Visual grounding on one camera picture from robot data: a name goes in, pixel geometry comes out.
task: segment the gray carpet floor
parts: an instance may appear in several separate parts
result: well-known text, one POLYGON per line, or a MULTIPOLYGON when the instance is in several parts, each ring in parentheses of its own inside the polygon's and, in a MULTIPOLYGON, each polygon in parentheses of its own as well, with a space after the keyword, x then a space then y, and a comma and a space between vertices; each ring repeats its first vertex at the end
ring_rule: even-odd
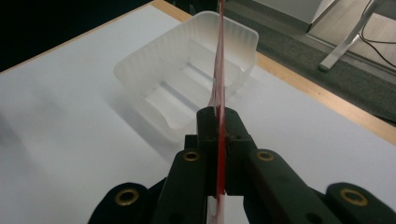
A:
POLYGON ((332 49, 307 37, 306 24, 251 0, 227 1, 225 15, 259 33, 258 52, 374 116, 396 124, 396 85, 375 74, 386 72, 347 55, 330 72, 319 71, 318 65, 332 49))

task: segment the translucent plastic container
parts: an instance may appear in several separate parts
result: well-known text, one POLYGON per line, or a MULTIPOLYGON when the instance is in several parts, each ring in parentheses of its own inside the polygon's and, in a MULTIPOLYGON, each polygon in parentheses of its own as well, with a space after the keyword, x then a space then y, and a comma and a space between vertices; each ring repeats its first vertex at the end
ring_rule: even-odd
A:
MULTIPOLYGON (((218 34, 219 14, 201 12, 115 67, 136 111, 169 139, 193 133, 196 112, 209 102, 218 34)), ((258 39, 257 32, 225 18, 226 99, 255 65, 258 39)))

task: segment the dark background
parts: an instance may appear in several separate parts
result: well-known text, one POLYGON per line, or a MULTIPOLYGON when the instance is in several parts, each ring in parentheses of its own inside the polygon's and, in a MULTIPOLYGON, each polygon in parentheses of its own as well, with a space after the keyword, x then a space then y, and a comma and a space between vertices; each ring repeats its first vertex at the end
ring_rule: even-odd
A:
POLYGON ((149 1, 2 1, 0 72, 149 1))

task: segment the black cable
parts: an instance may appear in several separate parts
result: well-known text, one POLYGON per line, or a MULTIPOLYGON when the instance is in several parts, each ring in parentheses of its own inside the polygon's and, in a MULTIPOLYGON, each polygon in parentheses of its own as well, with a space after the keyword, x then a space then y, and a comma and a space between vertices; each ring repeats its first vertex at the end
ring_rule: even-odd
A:
MULTIPOLYGON (((369 3, 366 5, 366 7, 364 8, 363 12, 361 13, 361 17, 363 17, 364 13, 367 10, 367 7, 370 5, 370 3, 373 0, 370 0, 369 3)), ((387 42, 387 41, 376 41, 376 40, 371 40, 371 39, 366 39, 364 37, 364 28, 366 27, 367 22, 364 24, 363 28, 361 29, 361 34, 359 34, 359 37, 361 38, 361 40, 366 43, 368 46, 370 46, 371 48, 373 48, 375 50, 375 52, 379 55, 379 57, 381 57, 386 63, 388 63, 390 66, 396 67, 395 64, 391 63, 390 61, 388 61, 382 54, 381 52, 379 52, 379 50, 374 47, 370 42, 372 43, 378 43, 378 44, 396 44, 396 42, 387 42)))

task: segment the white tabletop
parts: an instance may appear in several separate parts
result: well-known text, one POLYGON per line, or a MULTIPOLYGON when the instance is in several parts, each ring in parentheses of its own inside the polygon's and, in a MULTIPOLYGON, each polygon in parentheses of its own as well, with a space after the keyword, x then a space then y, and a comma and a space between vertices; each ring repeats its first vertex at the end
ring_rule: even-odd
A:
MULTIPOLYGON (((144 7, 0 75, 0 223, 86 223, 118 184, 167 175, 183 139, 137 119, 113 68, 178 24, 144 7)), ((227 106, 310 187, 350 182, 396 210, 396 146, 259 67, 227 106)), ((247 223, 226 202, 226 223, 247 223)))

